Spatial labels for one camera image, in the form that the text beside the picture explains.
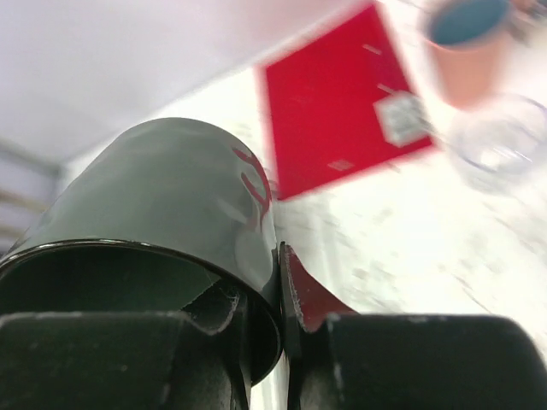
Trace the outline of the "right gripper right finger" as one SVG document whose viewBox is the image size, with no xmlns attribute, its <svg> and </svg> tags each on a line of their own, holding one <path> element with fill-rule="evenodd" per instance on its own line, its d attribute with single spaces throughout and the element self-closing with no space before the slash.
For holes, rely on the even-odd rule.
<svg viewBox="0 0 547 410">
<path fill-rule="evenodd" d="M 546 368 L 513 320 L 358 313 L 279 255 L 290 409 L 543 409 Z"/>
</svg>

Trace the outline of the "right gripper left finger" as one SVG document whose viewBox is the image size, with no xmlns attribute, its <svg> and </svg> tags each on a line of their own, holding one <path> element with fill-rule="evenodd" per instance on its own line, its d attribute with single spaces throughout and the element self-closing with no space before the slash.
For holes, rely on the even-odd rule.
<svg viewBox="0 0 547 410">
<path fill-rule="evenodd" d="M 249 301 L 217 284 L 171 312 L 1 318 L 4 409 L 246 409 Z"/>
</svg>

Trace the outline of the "grey ceramic mug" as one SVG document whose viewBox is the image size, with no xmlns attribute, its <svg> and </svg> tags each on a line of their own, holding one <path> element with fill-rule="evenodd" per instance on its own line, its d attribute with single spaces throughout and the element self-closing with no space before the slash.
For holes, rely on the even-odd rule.
<svg viewBox="0 0 547 410">
<path fill-rule="evenodd" d="M 250 300 L 251 380 L 281 353 L 272 193 L 230 132 L 185 119 L 123 132 L 1 261 L 1 311 L 176 311 L 225 279 Z"/>
</svg>

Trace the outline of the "clear drinking glass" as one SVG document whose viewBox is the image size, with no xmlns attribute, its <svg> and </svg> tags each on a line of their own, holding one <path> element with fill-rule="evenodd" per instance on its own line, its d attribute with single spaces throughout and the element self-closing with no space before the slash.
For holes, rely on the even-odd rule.
<svg viewBox="0 0 547 410">
<path fill-rule="evenodd" d="M 492 194 L 511 190 L 546 165 L 546 106 L 497 94 L 455 117 L 447 145 L 467 185 Z"/>
</svg>

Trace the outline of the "pink plastic cup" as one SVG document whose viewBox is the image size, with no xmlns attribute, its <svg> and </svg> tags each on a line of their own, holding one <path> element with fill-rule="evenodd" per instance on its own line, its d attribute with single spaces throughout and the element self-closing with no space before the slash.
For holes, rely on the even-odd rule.
<svg viewBox="0 0 547 410">
<path fill-rule="evenodd" d="M 487 98 L 496 88 L 509 49 L 509 26 L 515 7 L 502 27 L 456 47 L 432 43 L 426 37 L 431 13 L 448 1 L 435 1 L 421 18 L 421 33 L 432 59 L 442 98 L 455 108 L 470 108 Z"/>
</svg>

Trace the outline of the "red folder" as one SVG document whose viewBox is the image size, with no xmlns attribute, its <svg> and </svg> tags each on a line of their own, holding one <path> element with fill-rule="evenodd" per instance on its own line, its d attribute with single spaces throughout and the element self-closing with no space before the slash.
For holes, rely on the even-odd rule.
<svg viewBox="0 0 547 410">
<path fill-rule="evenodd" d="M 282 200 L 433 144 L 375 1 L 259 72 Z"/>
</svg>

